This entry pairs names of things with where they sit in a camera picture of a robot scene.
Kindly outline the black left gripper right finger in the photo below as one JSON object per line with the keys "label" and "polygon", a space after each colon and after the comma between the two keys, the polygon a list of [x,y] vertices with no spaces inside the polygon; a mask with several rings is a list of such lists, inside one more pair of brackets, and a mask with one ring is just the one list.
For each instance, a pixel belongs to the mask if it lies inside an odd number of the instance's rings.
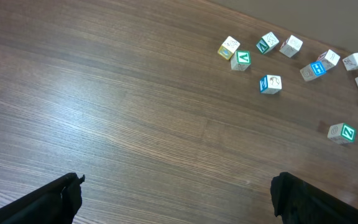
{"label": "black left gripper right finger", "polygon": [[358,209],[289,172],[272,179],[270,194],[283,223],[358,224]]}

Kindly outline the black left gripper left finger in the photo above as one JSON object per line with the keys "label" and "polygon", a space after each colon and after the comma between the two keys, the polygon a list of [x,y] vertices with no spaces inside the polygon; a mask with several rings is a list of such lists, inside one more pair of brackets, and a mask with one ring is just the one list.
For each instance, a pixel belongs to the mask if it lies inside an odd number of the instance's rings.
{"label": "black left gripper left finger", "polygon": [[67,173],[0,208],[0,223],[72,223],[82,206],[85,176]]}

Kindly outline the wooden block blue H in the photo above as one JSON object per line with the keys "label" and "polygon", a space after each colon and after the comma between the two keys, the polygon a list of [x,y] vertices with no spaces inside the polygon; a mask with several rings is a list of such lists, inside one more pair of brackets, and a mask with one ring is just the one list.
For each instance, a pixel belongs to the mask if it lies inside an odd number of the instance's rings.
{"label": "wooden block blue H", "polygon": [[312,81],[321,75],[326,73],[326,69],[322,62],[315,61],[306,67],[300,70],[301,76],[303,77],[304,81],[309,82]]}

